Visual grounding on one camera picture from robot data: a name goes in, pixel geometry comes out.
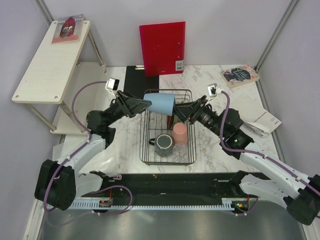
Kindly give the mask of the pink plastic cup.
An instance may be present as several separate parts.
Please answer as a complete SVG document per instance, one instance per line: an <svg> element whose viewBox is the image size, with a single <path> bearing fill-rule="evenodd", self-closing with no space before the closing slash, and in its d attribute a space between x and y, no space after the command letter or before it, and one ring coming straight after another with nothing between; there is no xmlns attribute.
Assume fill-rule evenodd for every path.
<svg viewBox="0 0 320 240"><path fill-rule="evenodd" d="M184 123L178 122L173 126L172 138L175 144L188 143L188 128Z"/></svg>

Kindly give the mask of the light blue plastic cup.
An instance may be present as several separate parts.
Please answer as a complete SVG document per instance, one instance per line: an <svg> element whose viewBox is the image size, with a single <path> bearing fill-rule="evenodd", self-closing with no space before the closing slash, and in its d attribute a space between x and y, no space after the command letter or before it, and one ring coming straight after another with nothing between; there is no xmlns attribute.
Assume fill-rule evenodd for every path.
<svg viewBox="0 0 320 240"><path fill-rule="evenodd" d="M173 115L175 105L175 95L172 93L147 93L143 97L146 101L151 101L148 111L166 116Z"/></svg>

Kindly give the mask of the dark grey ceramic mug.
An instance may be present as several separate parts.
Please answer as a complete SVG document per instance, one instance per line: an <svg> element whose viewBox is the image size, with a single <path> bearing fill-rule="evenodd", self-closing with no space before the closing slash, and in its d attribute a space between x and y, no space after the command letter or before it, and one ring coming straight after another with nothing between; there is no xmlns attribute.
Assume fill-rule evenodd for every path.
<svg viewBox="0 0 320 240"><path fill-rule="evenodd" d="M160 157L168 157L173 152L174 140L168 134L160 134L156 138L151 138L148 143L154 146L155 153Z"/></svg>

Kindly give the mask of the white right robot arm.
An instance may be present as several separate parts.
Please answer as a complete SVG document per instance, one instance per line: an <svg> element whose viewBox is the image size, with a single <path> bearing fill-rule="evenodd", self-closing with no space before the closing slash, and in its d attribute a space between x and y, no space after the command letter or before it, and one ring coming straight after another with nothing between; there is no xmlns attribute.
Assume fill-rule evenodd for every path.
<svg viewBox="0 0 320 240"><path fill-rule="evenodd" d="M183 122L202 124L220 138L220 145L226 154L253 166L268 177L268 180L262 180L239 171L229 184L230 193L235 197L245 193L273 202L306 226L319 218L320 176L309 176L271 156L240 129L244 122L237 110L227 105L221 114L217 114L211 106L206 106L207 102L203 96L190 103L177 103L173 113Z"/></svg>

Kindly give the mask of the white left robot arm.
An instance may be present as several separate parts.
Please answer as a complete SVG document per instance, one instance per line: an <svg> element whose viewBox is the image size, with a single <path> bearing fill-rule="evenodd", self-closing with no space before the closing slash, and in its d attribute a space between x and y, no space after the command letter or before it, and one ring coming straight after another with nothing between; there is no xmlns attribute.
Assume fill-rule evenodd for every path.
<svg viewBox="0 0 320 240"><path fill-rule="evenodd" d="M109 183L98 172L80 173L80 170L113 142L116 130L111 124L122 117L133 118L151 104L150 100L134 98L119 90L109 108L90 111L86 116L88 140L57 161L47 159L42 163L35 198L42 201L44 207L50 205L64 211L85 194L94 192L99 197L106 196Z"/></svg>

